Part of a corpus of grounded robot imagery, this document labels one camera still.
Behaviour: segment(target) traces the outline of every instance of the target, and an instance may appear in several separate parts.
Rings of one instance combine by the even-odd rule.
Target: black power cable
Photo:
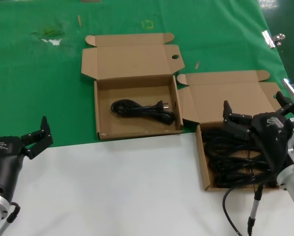
[[[254,140],[243,140],[220,128],[202,133],[206,143],[204,151],[209,158],[209,167],[215,173],[215,186],[231,188],[236,185],[248,185],[252,179],[262,180],[270,173],[270,167]],[[238,151],[247,151],[248,158],[235,156]],[[250,158],[250,152],[258,152]]]
[[[228,177],[227,179],[216,178],[215,180],[217,181],[217,184],[220,187],[229,188],[223,197],[222,207],[226,215],[226,218],[228,219],[229,223],[231,224],[235,232],[239,236],[242,236],[242,234],[234,225],[234,223],[232,222],[227,212],[227,209],[226,209],[227,196],[229,195],[231,191],[233,191],[236,188],[250,185],[250,184],[259,184],[259,187],[257,191],[255,192],[254,199],[255,201],[260,201],[262,188],[264,184],[268,185],[268,183],[270,183],[269,186],[276,187],[275,177],[287,159],[287,156],[288,156],[287,147],[285,150],[285,156],[284,156],[285,158],[281,160],[281,163],[278,165],[278,168],[276,170],[270,170],[265,157],[261,154],[261,149],[256,145],[256,143],[259,144],[259,141],[257,137],[255,136],[253,136],[253,139],[246,141],[246,140],[237,138],[234,135],[222,129],[214,128],[206,132],[203,132],[202,137],[203,137],[203,142],[206,142],[205,154],[209,158],[210,168],[216,173],[218,171],[221,171],[223,172],[225,176]],[[250,151],[257,151],[257,152],[260,152],[260,155],[254,158],[248,157],[247,159],[231,156],[235,152],[242,151],[242,150],[248,150],[249,153]],[[251,169],[251,168],[258,169],[263,171],[263,173],[251,175],[251,174],[235,172],[242,168],[243,169]],[[257,207],[253,207],[252,212],[254,211],[253,212],[254,215],[256,214],[256,210],[257,210]],[[251,217],[249,217],[249,221],[248,221],[249,236],[252,235],[252,228],[254,223],[255,223],[255,218],[252,219]]]
[[[113,113],[122,117],[150,117],[159,122],[170,125],[175,121],[175,114],[173,112],[165,111],[164,103],[158,102],[154,106],[141,106],[140,104],[123,99],[114,102],[111,105]]]

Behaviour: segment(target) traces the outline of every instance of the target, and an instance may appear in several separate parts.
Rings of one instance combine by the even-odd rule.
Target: cardboard flap
[[[182,118],[191,122],[199,123],[199,117],[190,88],[185,87],[179,89],[178,95],[181,104]]]
[[[82,73],[97,80],[169,75],[183,67],[176,45],[90,48],[84,49],[82,56]]]
[[[238,114],[274,112],[279,104],[273,96],[279,88],[275,83],[259,82],[268,77],[267,71],[179,75],[178,82],[189,85],[179,90],[183,119],[199,123],[222,121],[225,100]]]
[[[173,74],[174,72],[184,68],[185,65],[182,59],[182,55],[177,45],[165,45],[164,50],[170,74]]]
[[[172,33],[142,33],[120,35],[88,35],[86,42],[97,47],[165,44],[173,41]]]
[[[280,91],[278,84],[276,84],[275,82],[264,82],[264,83],[260,83],[260,86],[262,90],[264,91],[273,109],[275,111],[278,111],[279,109],[281,109],[279,102],[276,100],[276,98],[274,98],[274,95],[276,95],[276,93]]]
[[[269,76],[265,70],[208,72],[179,75],[177,81],[184,85],[231,84],[263,81]]]
[[[81,73],[92,78],[98,77],[98,51],[97,48],[83,49]]]

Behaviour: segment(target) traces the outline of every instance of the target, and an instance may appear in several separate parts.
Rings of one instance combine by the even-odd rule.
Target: green fabric
[[[256,0],[102,1],[0,2],[0,136],[37,130],[46,115],[55,146],[98,141],[93,81],[80,73],[88,34],[172,32],[182,73],[265,69],[270,81],[286,77],[262,37]]]

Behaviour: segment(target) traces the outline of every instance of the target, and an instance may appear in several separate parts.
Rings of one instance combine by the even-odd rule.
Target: cardboard box
[[[280,105],[274,98],[279,91],[276,83],[264,82],[270,74],[264,70],[194,73],[178,75],[179,83],[188,85],[180,89],[179,98],[184,120],[196,122],[198,157],[203,187],[214,186],[214,173],[209,169],[204,154],[201,132],[223,125],[223,105],[227,100],[234,113],[254,116],[274,112]]]
[[[82,73],[94,78],[95,113],[101,140],[179,134],[183,128],[174,72],[184,68],[177,45],[164,45],[171,33],[87,36],[96,46],[83,50]],[[130,99],[142,106],[160,100],[176,114],[172,125],[151,118],[123,118],[113,102]]]

